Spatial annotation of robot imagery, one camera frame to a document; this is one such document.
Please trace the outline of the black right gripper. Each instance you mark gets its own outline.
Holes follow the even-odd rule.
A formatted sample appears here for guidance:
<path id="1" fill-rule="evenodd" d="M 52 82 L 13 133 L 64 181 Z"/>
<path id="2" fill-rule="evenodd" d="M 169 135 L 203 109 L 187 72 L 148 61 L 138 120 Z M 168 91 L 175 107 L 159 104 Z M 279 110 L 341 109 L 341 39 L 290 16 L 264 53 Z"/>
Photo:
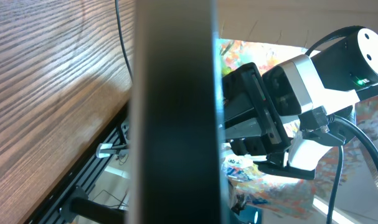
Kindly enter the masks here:
<path id="1" fill-rule="evenodd" d="M 225 138 L 239 156 L 266 156 L 291 145 L 254 63 L 222 78 Z"/>

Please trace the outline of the turquoise screen smartphone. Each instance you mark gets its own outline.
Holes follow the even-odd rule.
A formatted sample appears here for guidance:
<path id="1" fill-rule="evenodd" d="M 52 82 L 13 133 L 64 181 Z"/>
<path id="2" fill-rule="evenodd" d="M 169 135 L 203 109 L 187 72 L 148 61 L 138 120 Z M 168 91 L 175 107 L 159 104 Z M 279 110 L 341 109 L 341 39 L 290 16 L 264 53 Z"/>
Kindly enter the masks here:
<path id="1" fill-rule="evenodd" d="M 135 6 L 130 223 L 227 223 L 215 1 Z"/>

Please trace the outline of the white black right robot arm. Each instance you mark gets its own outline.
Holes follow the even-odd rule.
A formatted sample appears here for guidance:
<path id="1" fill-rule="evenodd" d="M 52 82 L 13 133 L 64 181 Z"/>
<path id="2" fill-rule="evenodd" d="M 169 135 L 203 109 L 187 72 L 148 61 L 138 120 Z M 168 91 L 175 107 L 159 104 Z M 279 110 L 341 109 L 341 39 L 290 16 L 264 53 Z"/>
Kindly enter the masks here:
<path id="1" fill-rule="evenodd" d="M 259 171 L 312 180 L 319 160 L 353 138 L 356 103 L 378 95 L 378 34 L 338 29 L 305 53 L 260 73 L 253 63 L 222 79 L 226 141 Z"/>

